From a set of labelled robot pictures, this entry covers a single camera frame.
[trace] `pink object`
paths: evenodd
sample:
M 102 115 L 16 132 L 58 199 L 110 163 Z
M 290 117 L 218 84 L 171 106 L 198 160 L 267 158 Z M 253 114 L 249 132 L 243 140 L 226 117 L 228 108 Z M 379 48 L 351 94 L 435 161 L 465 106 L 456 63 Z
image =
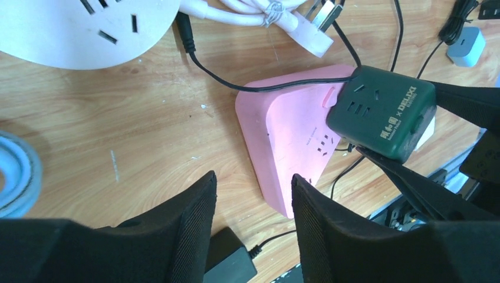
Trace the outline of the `pink object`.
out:
M 249 83 L 263 87 L 308 78 L 348 77 L 354 67 L 329 67 Z M 340 137 L 326 125 L 344 83 L 311 84 L 270 93 L 239 92 L 236 114 L 266 202 L 293 218 L 291 181 L 295 173 L 318 182 Z

